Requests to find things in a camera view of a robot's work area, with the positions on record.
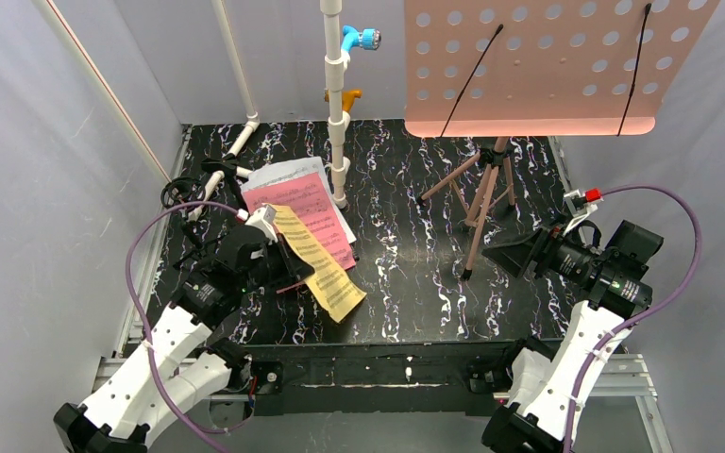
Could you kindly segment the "white sheet music page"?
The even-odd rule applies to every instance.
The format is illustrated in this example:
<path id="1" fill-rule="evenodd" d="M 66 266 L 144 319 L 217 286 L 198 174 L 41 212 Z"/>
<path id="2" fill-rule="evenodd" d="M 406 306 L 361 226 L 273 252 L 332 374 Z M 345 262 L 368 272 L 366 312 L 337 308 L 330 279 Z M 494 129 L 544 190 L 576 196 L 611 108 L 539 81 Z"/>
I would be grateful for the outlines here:
<path id="1" fill-rule="evenodd" d="M 284 160 L 266 164 L 251 172 L 241 185 L 248 211 L 261 204 L 288 206 L 322 241 L 331 239 L 331 233 L 340 229 L 346 242 L 353 244 L 357 237 L 331 196 L 329 179 L 320 157 Z"/>

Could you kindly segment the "pink sheet music page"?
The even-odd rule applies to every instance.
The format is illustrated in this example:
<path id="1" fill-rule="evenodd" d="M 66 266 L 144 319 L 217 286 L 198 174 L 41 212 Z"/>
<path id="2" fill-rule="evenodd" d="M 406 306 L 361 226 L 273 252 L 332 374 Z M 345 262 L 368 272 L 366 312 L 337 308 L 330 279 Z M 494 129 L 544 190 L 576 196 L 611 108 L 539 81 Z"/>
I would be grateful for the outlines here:
<path id="1" fill-rule="evenodd" d="M 332 271 L 355 266 L 345 220 L 318 173 L 267 184 L 248 182 L 242 195 L 251 209 L 273 209 L 275 231 L 314 269 L 319 282 L 327 282 Z"/>

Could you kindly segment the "yellow sheet music page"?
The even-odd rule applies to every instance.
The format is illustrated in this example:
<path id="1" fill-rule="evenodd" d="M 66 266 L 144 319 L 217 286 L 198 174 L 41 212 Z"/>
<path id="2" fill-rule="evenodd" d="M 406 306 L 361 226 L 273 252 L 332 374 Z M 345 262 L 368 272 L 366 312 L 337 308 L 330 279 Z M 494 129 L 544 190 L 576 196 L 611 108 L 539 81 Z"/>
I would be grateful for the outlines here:
<path id="1" fill-rule="evenodd" d="M 335 323 L 341 323 L 366 297 L 290 207 L 271 205 L 276 211 L 274 225 L 296 255 L 314 273 L 304 279 L 318 304 Z"/>

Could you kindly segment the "pink music stand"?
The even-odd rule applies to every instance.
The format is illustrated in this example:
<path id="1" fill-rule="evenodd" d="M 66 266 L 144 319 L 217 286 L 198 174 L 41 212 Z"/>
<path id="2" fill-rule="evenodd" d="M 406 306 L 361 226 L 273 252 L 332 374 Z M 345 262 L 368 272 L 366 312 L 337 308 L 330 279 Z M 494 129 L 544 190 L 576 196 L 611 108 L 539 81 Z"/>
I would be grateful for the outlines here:
<path id="1" fill-rule="evenodd" d="M 416 137 L 635 136 L 715 1 L 408 1 Z"/>

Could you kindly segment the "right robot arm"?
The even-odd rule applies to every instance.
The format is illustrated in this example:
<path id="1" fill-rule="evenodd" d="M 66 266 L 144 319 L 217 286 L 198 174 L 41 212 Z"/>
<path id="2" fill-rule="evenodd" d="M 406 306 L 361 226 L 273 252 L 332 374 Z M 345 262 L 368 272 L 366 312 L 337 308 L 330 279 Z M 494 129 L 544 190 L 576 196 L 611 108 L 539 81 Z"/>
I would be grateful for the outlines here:
<path id="1" fill-rule="evenodd" d="M 571 312 L 559 348 L 540 340 L 515 343 L 500 361 L 512 385 L 481 436 L 493 452 L 563 452 L 606 362 L 630 334 L 614 329 L 652 302 L 643 283 L 649 260 L 664 244 L 662 236 L 623 221 L 607 244 L 588 220 L 562 218 L 531 235 L 493 245 L 482 254 L 508 275 L 521 278 L 547 273 L 563 277 L 583 296 Z"/>

